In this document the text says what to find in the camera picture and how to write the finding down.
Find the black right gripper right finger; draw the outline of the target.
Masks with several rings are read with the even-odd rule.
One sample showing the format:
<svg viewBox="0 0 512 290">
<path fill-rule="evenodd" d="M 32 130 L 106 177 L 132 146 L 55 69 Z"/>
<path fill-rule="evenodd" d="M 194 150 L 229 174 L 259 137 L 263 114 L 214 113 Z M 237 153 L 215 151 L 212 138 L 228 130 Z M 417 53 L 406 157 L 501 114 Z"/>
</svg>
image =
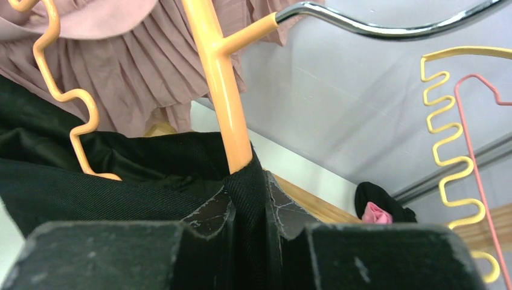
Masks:
<svg viewBox="0 0 512 290">
<path fill-rule="evenodd" d="M 268 289 L 485 289 L 453 231 L 427 224 L 327 224 L 266 174 Z"/>
</svg>

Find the cream hanger of yellow skirt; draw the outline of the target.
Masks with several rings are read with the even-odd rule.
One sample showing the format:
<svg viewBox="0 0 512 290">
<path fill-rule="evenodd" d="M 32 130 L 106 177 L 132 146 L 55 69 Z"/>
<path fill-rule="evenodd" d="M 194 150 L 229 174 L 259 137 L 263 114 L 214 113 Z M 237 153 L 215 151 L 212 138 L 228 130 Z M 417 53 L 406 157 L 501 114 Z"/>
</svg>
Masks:
<svg viewBox="0 0 512 290">
<path fill-rule="evenodd" d="M 458 92 L 455 91 L 452 95 L 443 95 L 436 99 L 429 99 L 429 93 L 434 89 L 440 87 L 441 85 L 447 83 L 450 80 L 450 72 L 448 71 L 440 71 L 431 76 L 426 74 L 426 63 L 434 60 L 441 60 L 449 57 L 455 56 L 466 56 L 466 55 L 476 55 L 476 56 L 486 56 L 486 57 L 498 57 L 501 59 L 511 59 L 511 50 L 508 48 L 497 48 L 497 47 L 482 47 L 482 46 L 462 46 L 462 47 L 453 47 L 448 48 L 441 51 L 436 51 L 434 53 L 425 54 L 420 59 L 420 79 L 424 83 L 429 83 L 434 81 L 437 78 L 441 80 L 436 83 L 430 85 L 423 91 L 423 104 L 427 107 L 435 106 L 439 103 L 443 103 L 444 106 L 438 108 L 437 110 L 431 112 L 426 117 L 427 130 L 430 134 L 440 134 L 447 130 L 453 130 L 453 133 L 449 136 L 446 136 L 443 139 L 440 139 L 432 146 L 432 155 L 434 158 L 434 162 L 436 165 L 440 167 L 447 167 L 453 165 L 462 165 L 462 169 L 455 172 L 450 173 L 440 179 L 438 182 L 438 191 L 440 193 L 440 199 L 444 206 L 448 208 L 457 208 L 461 206 L 472 205 L 476 207 L 477 212 L 469 217 L 464 217 L 461 219 L 456 219 L 454 221 L 450 221 L 447 223 L 447 227 L 450 230 L 459 229 L 463 226 L 476 225 L 477 223 L 486 220 L 488 223 L 488 227 L 490 230 L 492 245 L 496 251 L 496 255 L 493 256 L 486 251 L 483 250 L 472 250 L 470 253 L 472 257 L 476 259 L 485 259 L 491 266 L 491 270 L 488 274 L 484 274 L 482 276 L 483 280 L 486 283 L 493 283 L 498 278 L 502 277 L 505 283 L 505 287 L 507 289 L 511 289 L 511 280 L 508 272 L 508 267 L 506 265 L 504 255 L 502 252 L 502 247 L 500 245 L 498 235 L 496 232 L 496 227 L 493 223 L 493 218 L 490 214 L 490 209 L 488 208 L 487 197 L 485 196 L 485 191 L 482 186 L 481 177 L 479 174 L 478 166 L 476 163 L 475 153 L 472 148 L 472 144 L 469 138 L 469 133 L 467 132 L 466 120 L 463 114 L 463 110 L 459 108 L 459 116 L 460 121 L 447 123 L 442 126 L 435 127 L 432 124 L 432 120 L 434 117 L 437 117 L 443 113 L 450 111 L 455 106 L 460 105 L 460 98 Z M 443 145 L 447 145 L 452 143 L 461 137 L 465 138 L 466 145 L 469 151 L 469 156 L 455 156 L 449 159 L 442 160 L 440 158 L 439 149 Z M 462 198 L 456 199 L 453 201 L 448 200 L 446 193 L 446 185 L 448 182 L 459 181 L 460 179 L 464 179 L 468 177 L 470 174 L 474 174 L 476 178 L 476 183 L 478 186 L 480 198 Z"/>
</svg>

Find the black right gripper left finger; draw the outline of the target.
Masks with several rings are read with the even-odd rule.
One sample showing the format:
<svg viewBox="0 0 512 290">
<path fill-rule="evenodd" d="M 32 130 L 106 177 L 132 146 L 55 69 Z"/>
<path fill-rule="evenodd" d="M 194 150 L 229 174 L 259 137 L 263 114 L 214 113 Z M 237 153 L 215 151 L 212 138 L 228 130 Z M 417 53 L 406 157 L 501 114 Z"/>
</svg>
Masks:
<svg viewBox="0 0 512 290">
<path fill-rule="evenodd" d="M 49 222 L 3 289 L 232 289 L 235 207 L 218 192 L 182 221 Z"/>
</svg>

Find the black skirt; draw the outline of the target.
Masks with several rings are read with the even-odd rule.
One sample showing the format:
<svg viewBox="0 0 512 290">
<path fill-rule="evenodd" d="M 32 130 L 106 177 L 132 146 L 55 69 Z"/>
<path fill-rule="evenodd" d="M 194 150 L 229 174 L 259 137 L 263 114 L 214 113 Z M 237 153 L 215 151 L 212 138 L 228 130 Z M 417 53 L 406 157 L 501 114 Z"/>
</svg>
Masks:
<svg viewBox="0 0 512 290">
<path fill-rule="evenodd" d="M 234 287 L 267 289 L 266 173 L 257 156 L 231 173 L 218 132 L 82 135 L 81 119 L 1 79 L 1 200 L 27 241 L 49 222 L 182 221 L 218 192 L 235 207 Z"/>
</svg>

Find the wooden hanger of black skirt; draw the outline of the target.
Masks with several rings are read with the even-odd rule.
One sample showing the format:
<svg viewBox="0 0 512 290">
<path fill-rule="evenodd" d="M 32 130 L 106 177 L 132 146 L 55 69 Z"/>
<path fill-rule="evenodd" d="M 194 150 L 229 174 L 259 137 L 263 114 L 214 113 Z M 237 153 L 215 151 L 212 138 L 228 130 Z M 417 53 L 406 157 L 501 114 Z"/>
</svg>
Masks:
<svg viewBox="0 0 512 290">
<path fill-rule="evenodd" d="M 62 92 L 50 72 L 44 50 L 63 33 L 70 39 L 104 39 L 125 33 L 138 19 L 135 13 L 146 15 L 153 8 L 149 1 L 97 1 L 91 13 L 78 11 L 62 25 L 53 1 L 45 1 L 48 15 L 46 27 L 24 28 L 5 19 L 1 20 L 1 40 L 15 40 L 37 36 L 33 55 L 42 78 L 52 97 L 58 102 L 81 100 L 88 109 L 88 121 L 70 131 L 69 138 L 81 170 L 89 175 L 94 170 L 89 165 L 80 137 L 97 129 L 99 114 L 94 99 L 84 89 Z M 310 1 L 293 4 L 279 12 L 271 13 L 248 27 L 224 36 L 213 4 L 209 1 L 184 1 L 184 10 L 198 49 L 222 135 L 229 171 L 237 172 L 252 159 L 252 149 L 246 128 L 240 94 L 232 69 L 231 54 L 265 37 L 278 26 L 299 15 L 309 15 L 341 29 L 365 37 L 383 40 L 416 40 L 433 37 L 480 18 L 505 6 L 505 1 L 482 1 L 442 21 L 416 27 L 386 27 L 357 20 L 341 12 Z"/>
</svg>

